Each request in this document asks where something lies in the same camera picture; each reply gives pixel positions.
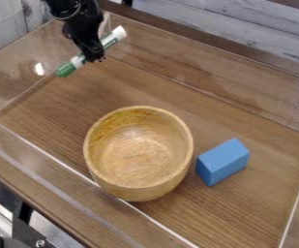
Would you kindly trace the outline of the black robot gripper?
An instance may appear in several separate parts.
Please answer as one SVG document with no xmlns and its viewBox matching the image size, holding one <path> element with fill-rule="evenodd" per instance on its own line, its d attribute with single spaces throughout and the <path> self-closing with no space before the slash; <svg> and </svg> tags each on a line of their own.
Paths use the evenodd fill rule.
<svg viewBox="0 0 299 248">
<path fill-rule="evenodd" d="M 100 28 L 105 20 L 98 0 L 45 0 L 56 19 L 65 22 L 69 34 L 89 62 L 105 58 Z"/>
</svg>

